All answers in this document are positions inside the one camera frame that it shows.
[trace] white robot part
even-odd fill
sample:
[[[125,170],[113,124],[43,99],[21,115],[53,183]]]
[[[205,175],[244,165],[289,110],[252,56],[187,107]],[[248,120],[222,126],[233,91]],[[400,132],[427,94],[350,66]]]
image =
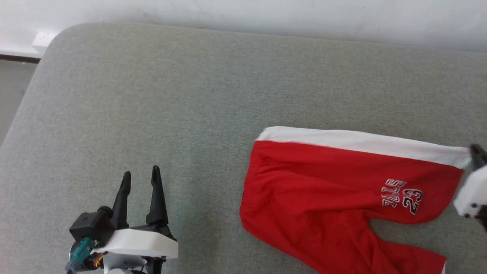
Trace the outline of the white robot part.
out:
[[[459,215],[476,216],[487,204],[487,166],[472,172],[460,189],[453,205]]]
[[[117,269],[110,270],[109,272],[105,271],[105,274],[133,274],[133,272],[127,269],[117,268]]]
[[[103,255],[105,274],[115,274],[117,269],[144,266],[147,261],[142,257],[178,257],[178,242],[157,232],[135,229],[122,229],[113,233],[109,242],[92,253]]]
[[[104,247],[93,249],[94,252],[175,259],[178,257],[178,242],[157,232],[128,228],[115,231],[110,241]]]

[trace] gray fabric surface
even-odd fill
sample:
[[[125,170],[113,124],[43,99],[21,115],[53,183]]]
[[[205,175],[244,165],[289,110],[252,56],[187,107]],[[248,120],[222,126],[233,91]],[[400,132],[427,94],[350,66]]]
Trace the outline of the gray fabric surface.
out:
[[[487,55],[138,24],[86,24],[52,42],[0,148],[0,269],[61,273],[82,211],[132,172],[143,224],[161,167],[180,257],[163,273],[313,273],[243,230],[254,139],[267,126],[487,144]],[[450,206],[385,240],[485,273],[487,235]]]

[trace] wire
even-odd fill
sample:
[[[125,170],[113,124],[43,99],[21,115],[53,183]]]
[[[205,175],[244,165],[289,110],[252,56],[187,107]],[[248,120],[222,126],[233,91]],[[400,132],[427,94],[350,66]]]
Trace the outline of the wire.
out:
[[[100,253],[100,254],[98,255],[98,257],[96,258],[96,260],[94,261],[94,266],[95,266],[96,268],[99,268],[99,267],[100,267],[100,262],[101,262],[101,260],[103,260],[103,254],[102,254],[102,253]]]

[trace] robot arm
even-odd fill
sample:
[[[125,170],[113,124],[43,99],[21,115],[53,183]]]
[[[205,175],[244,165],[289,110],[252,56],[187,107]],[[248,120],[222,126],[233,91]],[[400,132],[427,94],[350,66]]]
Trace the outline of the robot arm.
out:
[[[487,153],[480,145],[473,144],[470,154],[473,171],[453,205],[459,215],[480,220],[487,231]]]
[[[67,274],[103,268],[105,274],[160,274],[167,259],[178,257],[178,243],[168,226],[161,172],[152,169],[152,200],[146,225],[127,223],[127,199],[131,174],[125,172],[112,208],[82,213],[70,228],[75,243],[70,252]]]

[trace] white wall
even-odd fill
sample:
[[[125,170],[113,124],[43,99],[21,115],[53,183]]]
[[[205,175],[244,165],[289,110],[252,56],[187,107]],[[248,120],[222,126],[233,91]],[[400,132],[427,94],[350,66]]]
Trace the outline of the white wall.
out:
[[[487,51],[487,0],[0,0],[0,54],[40,57],[38,32],[132,21]]]

